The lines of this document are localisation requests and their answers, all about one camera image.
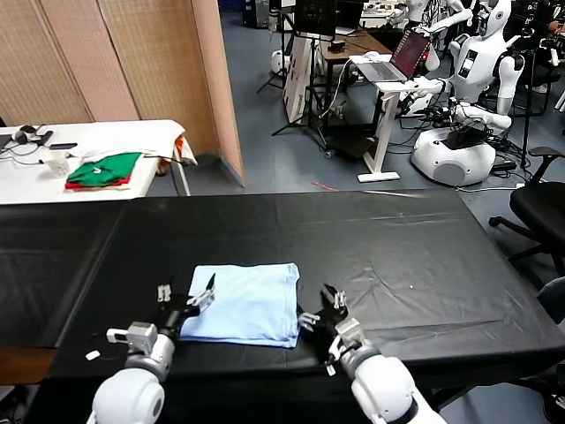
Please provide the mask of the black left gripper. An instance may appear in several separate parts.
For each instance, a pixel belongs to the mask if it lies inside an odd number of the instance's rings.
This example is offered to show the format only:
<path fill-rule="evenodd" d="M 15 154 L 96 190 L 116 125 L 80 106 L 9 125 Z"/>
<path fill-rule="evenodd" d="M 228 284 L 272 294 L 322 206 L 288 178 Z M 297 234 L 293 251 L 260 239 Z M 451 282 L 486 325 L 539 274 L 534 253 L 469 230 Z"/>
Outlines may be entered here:
<path fill-rule="evenodd" d="M 157 330 L 169 339 L 179 339 L 180 331 L 188 318 L 203 313 L 215 300 L 215 274 L 206 285 L 205 290 L 196 296 L 172 294 L 170 284 L 157 286 L 157 302 L 161 307 L 157 315 Z"/>

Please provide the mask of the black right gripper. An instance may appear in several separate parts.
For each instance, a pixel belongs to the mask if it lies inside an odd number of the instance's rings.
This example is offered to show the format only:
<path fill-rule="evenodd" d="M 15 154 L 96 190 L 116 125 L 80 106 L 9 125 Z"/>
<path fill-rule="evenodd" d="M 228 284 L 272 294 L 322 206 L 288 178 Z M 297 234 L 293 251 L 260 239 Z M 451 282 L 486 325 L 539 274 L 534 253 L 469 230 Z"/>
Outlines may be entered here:
<path fill-rule="evenodd" d="M 345 321 L 349 315 L 345 291 L 337 290 L 333 285 L 324 284 L 322 308 L 315 314 L 302 312 L 298 314 L 298 327 L 327 338 L 337 335 L 336 326 Z"/>

